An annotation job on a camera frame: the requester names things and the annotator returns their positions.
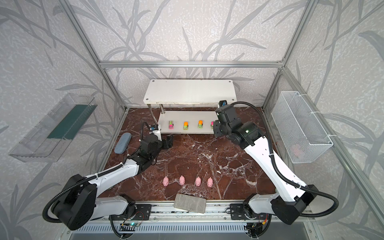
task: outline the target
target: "marble surface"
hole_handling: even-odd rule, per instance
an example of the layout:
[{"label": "marble surface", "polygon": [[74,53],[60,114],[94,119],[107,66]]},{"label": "marble surface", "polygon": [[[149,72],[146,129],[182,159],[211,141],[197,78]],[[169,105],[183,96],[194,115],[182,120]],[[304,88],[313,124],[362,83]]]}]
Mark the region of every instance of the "marble surface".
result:
[{"label": "marble surface", "polygon": [[[166,108],[167,110],[214,111],[215,108]],[[264,125],[257,114],[249,108],[236,108],[243,122],[253,121],[262,130]],[[158,118],[159,108],[153,112]],[[120,131],[130,132],[128,152],[133,153],[140,145],[142,121],[152,124],[147,108],[129,109],[127,118]],[[106,168],[122,161],[127,152],[110,155]],[[179,184],[179,177],[185,177],[185,185]],[[169,178],[169,185],[164,187],[163,178]],[[202,179],[200,187],[195,186],[195,179]],[[207,186],[211,177],[213,187]],[[143,173],[116,184],[105,191],[101,197],[126,194],[136,201],[174,200],[176,193],[203,197],[207,200],[245,199],[252,193],[272,194],[275,187],[261,167],[240,147],[225,137],[215,138],[213,134],[175,134],[173,147],[162,150],[157,164],[150,166]]]}]

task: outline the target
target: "transparent acrylic bin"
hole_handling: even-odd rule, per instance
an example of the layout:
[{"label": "transparent acrylic bin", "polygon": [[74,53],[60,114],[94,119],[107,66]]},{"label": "transparent acrylic bin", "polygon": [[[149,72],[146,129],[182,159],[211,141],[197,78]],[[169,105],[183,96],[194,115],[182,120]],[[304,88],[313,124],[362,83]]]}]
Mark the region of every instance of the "transparent acrylic bin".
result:
[{"label": "transparent acrylic bin", "polygon": [[293,163],[313,162],[333,145],[315,114],[297,91],[282,91],[272,110]]},{"label": "transparent acrylic bin", "polygon": [[[86,122],[96,105],[94,97],[68,93],[10,152],[9,155],[23,162],[57,162],[73,140],[78,129]],[[57,129],[58,124],[74,109],[81,106],[72,124]],[[61,131],[51,137],[54,130]]]}]

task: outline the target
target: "pig figurine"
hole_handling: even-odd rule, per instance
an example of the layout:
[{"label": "pig figurine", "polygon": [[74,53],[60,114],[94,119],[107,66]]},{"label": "pig figurine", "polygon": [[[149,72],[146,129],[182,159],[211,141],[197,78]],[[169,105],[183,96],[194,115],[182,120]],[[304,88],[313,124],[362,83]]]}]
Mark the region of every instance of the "pig figurine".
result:
[{"label": "pig figurine", "polygon": [[168,184],[169,184],[169,179],[168,179],[168,177],[165,177],[163,179],[163,185],[166,187],[166,186],[168,186]]},{"label": "pig figurine", "polygon": [[207,185],[208,187],[212,187],[214,185],[214,181],[212,180],[212,178],[208,178]]},{"label": "pig figurine", "polygon": [[181,175],[180,179],[179,179],[179,183],[181,186],[183,186],[185,184],[185,178],[183,175]]},{"label": "pig figurine", "polygon": [[201,185],[201,178],[200,177],[196,178],[195,185],[198,187]]}]

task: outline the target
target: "black mounting plate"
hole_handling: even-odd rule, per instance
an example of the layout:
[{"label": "black mounting plate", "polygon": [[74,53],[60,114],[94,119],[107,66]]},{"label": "black mounting plate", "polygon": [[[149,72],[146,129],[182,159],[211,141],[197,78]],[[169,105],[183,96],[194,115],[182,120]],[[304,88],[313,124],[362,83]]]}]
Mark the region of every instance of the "black mounting plate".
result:
[{"label": "black mounting plate", "polygon": [[[229,208],[230,208],[232,220],[250,220],[245,216],[243,204],[230,204]],[[254,220],[265,220],[265,219],[266,219],[266,214],[260,213],[260,214],[257,214]]]},{"label": "black mounting plate", "polygon": [[[151,204],[136,204],[137,214],[131,220],[147,221],[151,214]],[[121,215],[112,215],[113,221],[124,220]]]}]

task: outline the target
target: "wall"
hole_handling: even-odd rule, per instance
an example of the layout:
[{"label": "wall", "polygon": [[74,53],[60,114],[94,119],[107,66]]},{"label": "wall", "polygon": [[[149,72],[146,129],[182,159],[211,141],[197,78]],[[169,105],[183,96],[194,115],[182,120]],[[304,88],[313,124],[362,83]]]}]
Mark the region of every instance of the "wall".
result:
[{"label": "wall", "polygon": [[[384,1],[319,1],[288,68],[306,90],[331,127],[384,196]],[[286,80],[279,85],[287,86]],[[275,100],[268,105],[273,108]],[[268,114],[272,128],[273,120]],[[277,145],[281,143],[274,131]],[[339,208],[320,218],[325,239],[384,239],[384,230],[344,171],[332,150],[310,164],[292,165],[308,184],[336,196]],[[316,198],[314,212],[330,201]]]},{"label": "wall", "polygon": [[[100,167],[123,109],[55,1],[1,1],[0,55],[0,238],[53,239],[60,224],[42,219],[44,205],[69,177]],[[92,95],[98,106],[59,161],[10,157],[67,93]]]},{"label": "wall", "polygon": [[[306,0],[70,2],[103,61],[278,61],[306,5]],[[238,99],[261,106],[258,99],[267,95],[276,72],[221,71],[133,68],[112,69],[109,75],[128,106],[144,106],[152,78],[230,78]]]}]

